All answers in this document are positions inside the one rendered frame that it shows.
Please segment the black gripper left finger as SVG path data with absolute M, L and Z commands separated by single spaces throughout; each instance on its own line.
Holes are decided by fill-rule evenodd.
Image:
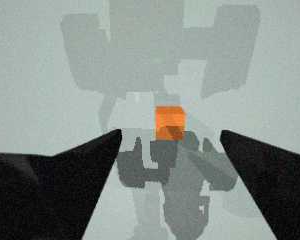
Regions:
M 0 186 L 34 190 L 63 238 L 82 240 L 121 141 L 115 129 L 53 156 L 0 152 Z

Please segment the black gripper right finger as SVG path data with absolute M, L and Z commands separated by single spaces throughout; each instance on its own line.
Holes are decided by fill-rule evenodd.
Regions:
M 229 130 L 220 142 L 276 240 L 300 240 L 300 154 Z

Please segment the orange block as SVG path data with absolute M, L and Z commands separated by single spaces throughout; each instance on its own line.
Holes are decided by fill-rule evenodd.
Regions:
M 185 117 L 181 106 L 156 106 L 156 140 L 183 140 Z

